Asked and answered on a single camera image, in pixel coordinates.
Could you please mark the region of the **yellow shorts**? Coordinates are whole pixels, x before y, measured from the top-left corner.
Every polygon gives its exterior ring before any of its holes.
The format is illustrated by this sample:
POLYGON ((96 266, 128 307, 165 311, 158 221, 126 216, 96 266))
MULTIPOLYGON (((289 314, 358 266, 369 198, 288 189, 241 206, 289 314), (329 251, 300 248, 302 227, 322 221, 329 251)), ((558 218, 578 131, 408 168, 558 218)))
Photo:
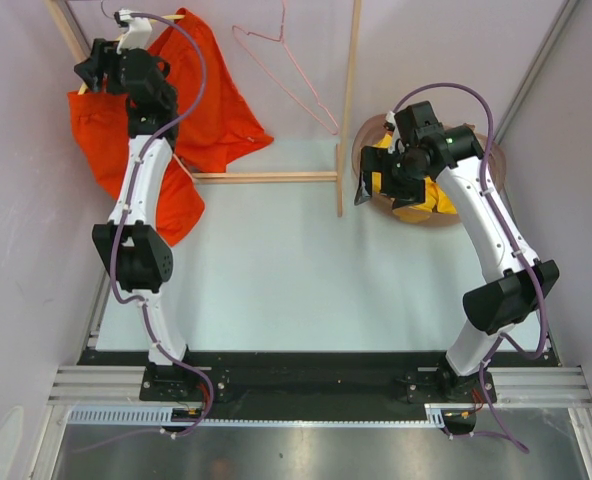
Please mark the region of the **yellow shorts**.
POLYGON ((380 194, 381 174, 372 174, 372 190, 375 200, 385 205, 385 211, 397 220, 427 227, 445 227, 458 224, 458 212, 445 192, 429 177, 425 178, 425 201, 423 203, 392 209, 393 200, 380 194))

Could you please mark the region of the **orange shorts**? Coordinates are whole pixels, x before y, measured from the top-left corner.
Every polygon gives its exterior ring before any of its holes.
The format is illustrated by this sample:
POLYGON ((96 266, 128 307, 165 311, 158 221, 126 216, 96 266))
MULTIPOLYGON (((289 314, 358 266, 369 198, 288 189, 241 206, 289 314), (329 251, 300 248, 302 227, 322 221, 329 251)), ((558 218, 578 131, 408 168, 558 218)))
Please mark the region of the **orange shorts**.
MULTIPOLYGON (((176 27, 165 29, 148 48, 170 63, 168 80, 181 111, 201 100, 180 124, 176 157, 161 186, 156 227, 169 246, 183 240, 205 210, 184 169, 223 173, 231 162, 273 141, 235 86, 210 27, 186 8, 177 13, 176 27)), ((97 184, 116 199, 128 159, 126 98, 76 91, 67 97, 72 135, 97 184)))

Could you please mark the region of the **pink wire hanger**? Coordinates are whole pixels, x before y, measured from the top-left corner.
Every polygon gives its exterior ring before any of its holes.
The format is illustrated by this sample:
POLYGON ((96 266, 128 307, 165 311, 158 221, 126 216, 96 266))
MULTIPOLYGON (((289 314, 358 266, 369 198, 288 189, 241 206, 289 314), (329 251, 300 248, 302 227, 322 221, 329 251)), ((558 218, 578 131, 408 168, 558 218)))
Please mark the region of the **pink wire hanger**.
POLYGON ((231 26, 231 35, 235 43, 249 56, 252 62, 266 75, 271 82, 273 82, 291 101, 293 101, 309 118, 316 124, 321 126, 324 131, 332 136, 340 134, 340 125, 332 113, 330 108, 322 101, 319 92, 315 85, 310 80, 306 71, 302 68, 292 49, 287 42, 287 16, 288 16, 288 2, 280 2, 280 18, 278 23, 277 33, 272 35, 260 31, 250 30, 239 24, 231 26), (304 99, 299 96, 292 88, 282 81, 280 76, 275 72, 275 69, 263 60, 262 56, 258 54, 250 45, 249 40, 255 39, 259 42, 277 45, 280 52, 284 56, 292 68, 296 78, 300 80, 305 87, 307 93, 314 101, 314 107, 308 105, 304 99))

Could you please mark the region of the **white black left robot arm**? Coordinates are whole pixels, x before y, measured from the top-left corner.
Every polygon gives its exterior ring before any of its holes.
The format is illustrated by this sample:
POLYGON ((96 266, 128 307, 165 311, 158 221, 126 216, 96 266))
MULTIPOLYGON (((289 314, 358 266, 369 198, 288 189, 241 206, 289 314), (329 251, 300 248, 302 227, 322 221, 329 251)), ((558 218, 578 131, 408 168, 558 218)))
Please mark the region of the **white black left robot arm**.
POLYGON ((173 398, 190 397, 197 376, 179 364, 187 345, 162 305, 171 279, 171 247, 157 230, 163 177, 178 131, 177 92, 168 82, 169 64, 143 48, 122 48, 99 38, 75 73, 94 93, 126 97, 127 166, 109 219, 96 224, 92 240, 110 277, 115 300, 142 319, 150 363, 168 368, 162 387, 173 398))

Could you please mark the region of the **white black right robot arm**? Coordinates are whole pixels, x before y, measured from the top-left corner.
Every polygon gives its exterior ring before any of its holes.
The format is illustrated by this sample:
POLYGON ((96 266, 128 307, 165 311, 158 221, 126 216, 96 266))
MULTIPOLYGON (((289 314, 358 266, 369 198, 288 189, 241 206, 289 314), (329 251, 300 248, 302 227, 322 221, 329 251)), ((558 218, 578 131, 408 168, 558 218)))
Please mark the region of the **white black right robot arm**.
POLYGON ((436 372, 439 393, 460 401, 493 347, 543 305, 560 272, 554 261, 539 258, 509 217, 470 127, 444 127, 427 101, 387 113, 384 127, 388 146, 360 150, 355 204, 379 195, 393 208, 419 205, 432 180, 455 207, 485 280, 464 294, 467 321, 436 372))

